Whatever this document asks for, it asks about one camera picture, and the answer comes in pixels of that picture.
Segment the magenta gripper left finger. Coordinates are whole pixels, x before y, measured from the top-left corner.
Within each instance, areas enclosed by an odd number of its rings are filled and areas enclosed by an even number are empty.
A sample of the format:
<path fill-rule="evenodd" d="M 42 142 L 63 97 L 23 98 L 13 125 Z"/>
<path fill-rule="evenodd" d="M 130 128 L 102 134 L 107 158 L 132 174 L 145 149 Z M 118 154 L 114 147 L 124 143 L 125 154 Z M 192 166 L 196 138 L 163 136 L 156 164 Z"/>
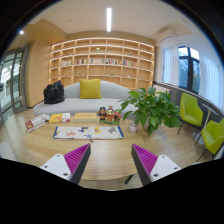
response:
<path fill-rule="evenodd" d="M 41 166 L 41 169 L 72 183 L 79 184 L 90 154 L 91 145 L 86 144 L 65 155 L 55 154 Z"/>

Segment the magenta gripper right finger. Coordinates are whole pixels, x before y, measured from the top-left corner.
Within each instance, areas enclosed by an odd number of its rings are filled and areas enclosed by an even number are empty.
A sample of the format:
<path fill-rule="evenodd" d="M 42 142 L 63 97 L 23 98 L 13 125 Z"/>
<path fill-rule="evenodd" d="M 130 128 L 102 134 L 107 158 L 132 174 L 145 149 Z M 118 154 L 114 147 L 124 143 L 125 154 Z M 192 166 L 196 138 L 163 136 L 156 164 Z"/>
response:
<path fill-rule="evenodd" d="M 168 156 L 157 156 L 136 144 L 131 154 L 143 186 L 180 170 Z"/>

